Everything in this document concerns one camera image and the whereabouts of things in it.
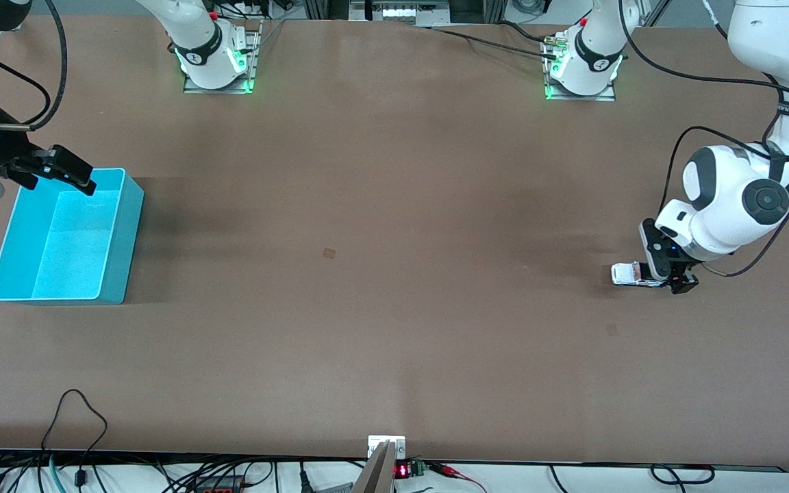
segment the brown table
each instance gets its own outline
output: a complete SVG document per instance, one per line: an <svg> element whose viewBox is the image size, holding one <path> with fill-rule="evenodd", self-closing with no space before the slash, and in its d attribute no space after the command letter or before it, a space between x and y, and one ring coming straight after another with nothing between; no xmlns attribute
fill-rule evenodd
<svg viewBox="0 0 789 493"><path fill-rule="evenodd" d="M106 448L357 456L403 433L447 458L789 465L789 225L749 274L699 271L685 296L608 280L642 258L677 134L757 138L773 91L633 57L616 103L547 102L529 57L294 22L253 96L182 96L152 18L65 23L68 92L35 141L129 169L147 202L125 305L0 305L0 447L35 446L78 387ZM756 76L712 30L636 40ZM0 57L55 87L49 19ZM0 71L0 105L37 104ZM688 138L679 163L717 142ZM52 446L98 433L77 401L63 419Z"/></svg>

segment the white bracket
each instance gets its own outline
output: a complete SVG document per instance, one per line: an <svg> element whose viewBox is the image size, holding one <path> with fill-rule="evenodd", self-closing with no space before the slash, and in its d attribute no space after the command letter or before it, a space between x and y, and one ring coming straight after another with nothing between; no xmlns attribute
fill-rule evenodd
<svg viewBox="0 0 789 493"><path fill-rule="evenodd" d="M394 447L397 449L397 458L398 459L406 459L407 458L407 439L401 436L395 435L369 435L367 436L367 457L369 458L373 455L373 451L376 450L376 446L379 445L381 442L385 441L392 441L394 442Z"/></svg>

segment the blue bin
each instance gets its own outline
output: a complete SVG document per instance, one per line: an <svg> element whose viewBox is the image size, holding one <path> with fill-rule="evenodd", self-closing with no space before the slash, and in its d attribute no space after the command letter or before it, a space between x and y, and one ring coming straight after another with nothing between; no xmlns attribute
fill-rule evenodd
<svg viewBox="0 0 789 493"><path fill-rule="evenodd" d="M0 301L123 302L145 193L122 168L98 168L93 197L61 181L20 188L0 250Z"/></svg>

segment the blue plastic container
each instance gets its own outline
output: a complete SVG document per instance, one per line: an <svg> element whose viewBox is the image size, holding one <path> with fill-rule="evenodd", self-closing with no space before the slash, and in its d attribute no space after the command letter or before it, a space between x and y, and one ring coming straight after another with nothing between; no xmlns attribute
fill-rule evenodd
<svg viewBox="0 0 789 493"><path fill-rule="evenodd" d="M123 302L145 193L121 168L98 168L87 197L61 181L20 188L0 250L0 301Z"/></svg>

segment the teal cable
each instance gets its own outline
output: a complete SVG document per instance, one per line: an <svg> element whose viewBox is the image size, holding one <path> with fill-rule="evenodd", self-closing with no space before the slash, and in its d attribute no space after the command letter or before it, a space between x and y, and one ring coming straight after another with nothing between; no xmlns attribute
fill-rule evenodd
<svg viewBox="0 0 789 493"><path fill-rule="evenodd" d="M60 483L60 476L57 475L57 468L53 465L53 453L51 453L51 458L47 460L47 467L51 469L53 484L57 485L57 490L59 490L60 493L66 493L66 489L63 488L63 483Z"/></svg>

